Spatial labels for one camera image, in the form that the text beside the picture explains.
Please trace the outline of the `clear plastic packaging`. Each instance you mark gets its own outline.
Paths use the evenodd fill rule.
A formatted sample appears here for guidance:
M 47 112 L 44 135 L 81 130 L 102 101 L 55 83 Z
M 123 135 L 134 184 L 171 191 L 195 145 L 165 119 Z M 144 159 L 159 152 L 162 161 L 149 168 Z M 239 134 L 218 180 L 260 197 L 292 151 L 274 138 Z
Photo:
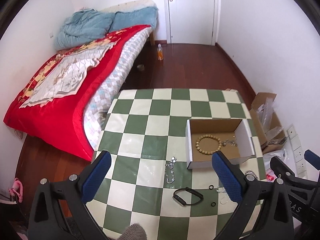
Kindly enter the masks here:
M 257 108 L 256 114 L 262 131 L 260 136 L 261 145 L 282 145 L 286 140 L 286 136 L 274 110 L 274 99 L 269 96 L 266 97 L 264 102 Z

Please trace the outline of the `brown cardboard box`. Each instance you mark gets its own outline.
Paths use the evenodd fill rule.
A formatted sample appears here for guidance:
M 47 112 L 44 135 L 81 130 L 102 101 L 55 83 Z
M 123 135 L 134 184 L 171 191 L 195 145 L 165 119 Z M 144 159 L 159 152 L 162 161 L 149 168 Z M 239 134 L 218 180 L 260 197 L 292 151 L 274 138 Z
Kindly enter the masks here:
M 276 94 L 258 93 L 249 111 L 263 154 L 281 150 L 286 142 L 284 128 L 274 110 Z

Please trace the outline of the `white cardboard box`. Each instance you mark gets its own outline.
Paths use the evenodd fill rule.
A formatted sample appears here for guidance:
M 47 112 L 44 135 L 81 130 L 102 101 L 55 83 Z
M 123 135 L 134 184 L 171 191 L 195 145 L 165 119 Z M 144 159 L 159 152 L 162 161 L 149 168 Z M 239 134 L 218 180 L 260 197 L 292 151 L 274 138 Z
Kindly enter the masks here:
M 189 119 L 185 128 L 187 169 L 211 168 L 212 155 L 221 151 L 240 165 L 255 155 L 246 119 Z

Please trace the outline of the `pink slipper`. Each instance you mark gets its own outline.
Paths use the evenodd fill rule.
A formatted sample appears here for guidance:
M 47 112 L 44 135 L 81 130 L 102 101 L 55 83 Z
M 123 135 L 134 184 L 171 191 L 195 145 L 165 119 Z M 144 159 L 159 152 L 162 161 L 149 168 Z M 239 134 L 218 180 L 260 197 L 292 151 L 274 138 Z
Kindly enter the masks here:
M 9 189 L 10 198 L 16 202 L 23 201 L 23 185 L 18 178 L 14 179 L 12 187 Z

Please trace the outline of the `white patterned cloth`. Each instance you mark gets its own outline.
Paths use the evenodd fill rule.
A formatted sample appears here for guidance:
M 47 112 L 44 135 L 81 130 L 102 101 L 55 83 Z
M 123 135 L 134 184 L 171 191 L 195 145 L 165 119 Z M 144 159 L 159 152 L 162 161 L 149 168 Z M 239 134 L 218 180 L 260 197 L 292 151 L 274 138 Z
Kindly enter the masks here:
M 116 42 L 90 44 L 65 56 L 20 107 L 43 106 L 54 99 L 75 95 L 84 82 L 87 72 L 95 68 L 108 50 L 116 44 Z

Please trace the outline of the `black wristband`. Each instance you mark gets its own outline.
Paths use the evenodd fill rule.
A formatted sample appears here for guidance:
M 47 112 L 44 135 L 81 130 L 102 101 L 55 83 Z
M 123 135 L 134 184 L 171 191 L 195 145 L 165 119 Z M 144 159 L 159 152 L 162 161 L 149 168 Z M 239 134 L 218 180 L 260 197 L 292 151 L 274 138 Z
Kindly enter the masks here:
M 194 206 L 204 200 L 202 193 L 189 187 L 176 189 L 172 194 L 172 198 L 181 206 Z

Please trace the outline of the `white power strip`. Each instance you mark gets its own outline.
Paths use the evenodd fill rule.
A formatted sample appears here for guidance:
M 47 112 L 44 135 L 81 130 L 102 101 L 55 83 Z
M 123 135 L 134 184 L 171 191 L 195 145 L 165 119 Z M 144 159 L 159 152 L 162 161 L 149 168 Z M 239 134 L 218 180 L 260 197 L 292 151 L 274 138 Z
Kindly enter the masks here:
M 306 179 L 308 176 L 306 171 L 306 162 L 304 159 L 304 151 L 302 149 L 302 145 L 300 143 L 300 139 L 294 125 L 291 124 L 286 130 L 286 132 L 289 137 L 289 142 L 292 148 L 293 158 L 296 167 L 296 175 L 300 178 Z

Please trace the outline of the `red bed quilt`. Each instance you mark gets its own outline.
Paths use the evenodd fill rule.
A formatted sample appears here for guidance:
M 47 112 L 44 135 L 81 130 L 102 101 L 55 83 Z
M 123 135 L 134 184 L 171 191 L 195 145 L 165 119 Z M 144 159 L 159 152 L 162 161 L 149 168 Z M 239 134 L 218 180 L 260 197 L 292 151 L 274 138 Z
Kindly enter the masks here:
M 90 161 L 94 150 L 84 132 L 84 109 L 101 83 L 114 70 L 124 43 L 146 27 L 150 26 L 135 25 L 114 31 L 101 39 L 60 51 L 52 56 L 16 96 L 4 116 L 4 123 L 14 130 L 38 137 L 55 148 Z M 95 68 L 87 72 L 84 82 L 75 95 L 54 99 L 43 106 L 20 107 L 65 56 L 80 48 L 100 42 L 116 42 L 117 44 L 108 50 Z

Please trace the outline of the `green white checkered tablecloth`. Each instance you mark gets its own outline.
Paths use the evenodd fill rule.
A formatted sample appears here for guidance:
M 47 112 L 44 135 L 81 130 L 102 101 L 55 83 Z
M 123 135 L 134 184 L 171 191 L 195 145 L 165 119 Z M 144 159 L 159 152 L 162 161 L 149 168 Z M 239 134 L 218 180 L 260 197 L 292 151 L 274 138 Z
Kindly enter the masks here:
M 96 154 L 112 164 L 87 207 L 107 237 L 117 239 L 138 223 L 148 239 L 213 239 L 236 208 L 215 172 L 189 170 L 185 127 L 189 119 L 249 119 L 234 90 L 124 90 L 113 100 Z M 189 187 L 202 203 L 172 198 Z

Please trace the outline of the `white door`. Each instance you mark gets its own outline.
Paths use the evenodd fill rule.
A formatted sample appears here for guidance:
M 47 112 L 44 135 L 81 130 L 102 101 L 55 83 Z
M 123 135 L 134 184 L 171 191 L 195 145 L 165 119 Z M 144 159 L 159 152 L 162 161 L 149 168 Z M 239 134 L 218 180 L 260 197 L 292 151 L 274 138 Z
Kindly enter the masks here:
M 221 0 L 164 0 L 167 42 L 215 46 Z

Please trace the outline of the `orange drink bottle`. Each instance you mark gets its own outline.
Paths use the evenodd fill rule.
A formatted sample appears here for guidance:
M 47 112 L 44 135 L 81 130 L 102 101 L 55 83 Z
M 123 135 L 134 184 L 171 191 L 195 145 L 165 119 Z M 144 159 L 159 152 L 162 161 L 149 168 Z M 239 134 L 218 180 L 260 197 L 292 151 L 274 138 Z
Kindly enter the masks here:
M 157 55 L 158 55 L 158 60 L 159 61 L 162 61 L 164 59 L 164 57 L 163 57 L 163 47 L 162 47 L 162 45 L 160 43 L 157 45 Z

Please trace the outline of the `blue blanket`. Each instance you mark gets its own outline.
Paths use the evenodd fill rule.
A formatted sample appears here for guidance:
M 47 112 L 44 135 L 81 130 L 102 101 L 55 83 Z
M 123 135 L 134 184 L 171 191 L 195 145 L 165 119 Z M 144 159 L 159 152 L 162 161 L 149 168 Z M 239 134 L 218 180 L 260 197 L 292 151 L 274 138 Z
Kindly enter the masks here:
M 84 9 L 66 18 L 54 43 L 56 50 L 87 44 L 105 37 L 107 33 L 134 25 L 157 25 L 158 8 L 144 7 L 131 12 L 102 12 Z

